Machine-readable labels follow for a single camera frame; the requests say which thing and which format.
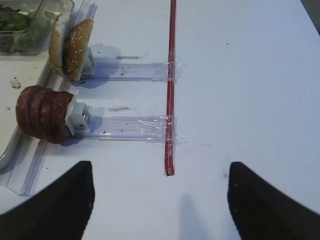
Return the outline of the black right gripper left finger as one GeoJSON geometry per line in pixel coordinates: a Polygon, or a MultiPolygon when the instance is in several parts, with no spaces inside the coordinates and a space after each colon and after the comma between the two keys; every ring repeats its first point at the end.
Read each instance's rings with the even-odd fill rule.
{"type": "Polygon", "coordinates": [[[93,168],[80,161],[27,201],[0,216],[2,240],[80,240],[95,202],[93,168]]]}

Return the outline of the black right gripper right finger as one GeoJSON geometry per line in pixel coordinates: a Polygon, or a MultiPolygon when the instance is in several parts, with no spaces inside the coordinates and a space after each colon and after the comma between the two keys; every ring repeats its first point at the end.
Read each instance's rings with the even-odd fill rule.
{"type": "Polygon", "coordinates": [[[239,161],[229,167],[227,202],[242,240],[318,240],[320,215],[239,161]]]}

